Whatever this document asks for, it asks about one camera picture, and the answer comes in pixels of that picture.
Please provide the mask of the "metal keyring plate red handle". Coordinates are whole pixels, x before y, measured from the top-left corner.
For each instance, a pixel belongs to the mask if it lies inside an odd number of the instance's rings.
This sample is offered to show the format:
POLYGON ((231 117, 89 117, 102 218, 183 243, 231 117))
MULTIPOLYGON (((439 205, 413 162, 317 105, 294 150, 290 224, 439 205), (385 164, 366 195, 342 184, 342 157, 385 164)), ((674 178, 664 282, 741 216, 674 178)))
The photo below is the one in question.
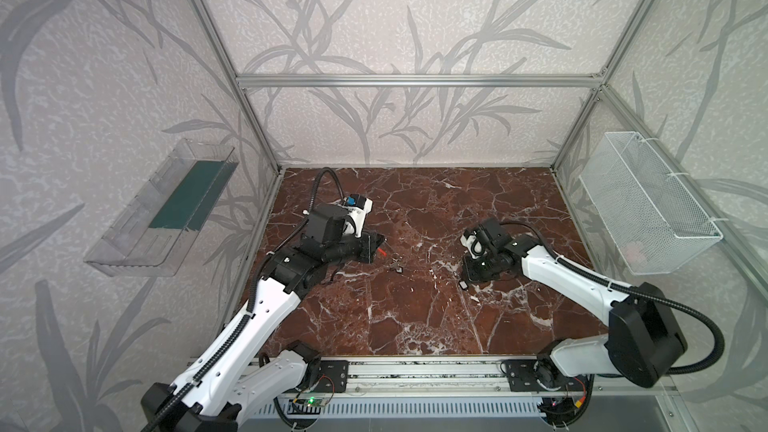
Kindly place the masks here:
POLYGON ((372 236, 372 245, 373 250, 371 252, 372 256, 375 258, 386 258, 387 252, 384 250, 386 238, 382 234, 374 234, 372 236))

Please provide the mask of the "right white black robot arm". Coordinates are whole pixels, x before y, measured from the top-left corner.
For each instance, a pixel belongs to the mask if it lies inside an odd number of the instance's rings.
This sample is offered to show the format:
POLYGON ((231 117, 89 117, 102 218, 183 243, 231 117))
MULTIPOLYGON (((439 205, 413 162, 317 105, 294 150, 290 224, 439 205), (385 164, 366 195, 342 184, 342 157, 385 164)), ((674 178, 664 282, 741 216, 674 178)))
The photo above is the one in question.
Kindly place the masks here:
POLYGON ((570 378, 617 375, 650 388, 687 350, 683 332, 661 291, 616 283, 557 254, 536 229, 512 236, 489 218, 463 232, 460 284, 495 281, 504 273, 541 283, 591 313, 607 328, 592 337, 556 339, 538 353, 533 374, 546 390, 570 378))

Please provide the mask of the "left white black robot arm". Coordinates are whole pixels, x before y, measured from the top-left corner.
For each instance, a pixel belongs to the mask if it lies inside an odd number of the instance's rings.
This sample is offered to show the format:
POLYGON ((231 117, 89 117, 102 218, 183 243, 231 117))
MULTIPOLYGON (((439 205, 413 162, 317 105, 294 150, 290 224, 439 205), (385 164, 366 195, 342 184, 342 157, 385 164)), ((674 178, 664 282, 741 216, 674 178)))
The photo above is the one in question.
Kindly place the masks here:
POLYGON ((310 386, 319 354, 295 343, 254 372, 269 337, 326 277, 333 263, 374 261, 383 235, 365 230, 370 199, 352 194, 310 210, 301 237, 270 253, 249 298, 205 352, 172 383, 155 383, 141 406, 147 431, 236 431, 280 394, 310 386))

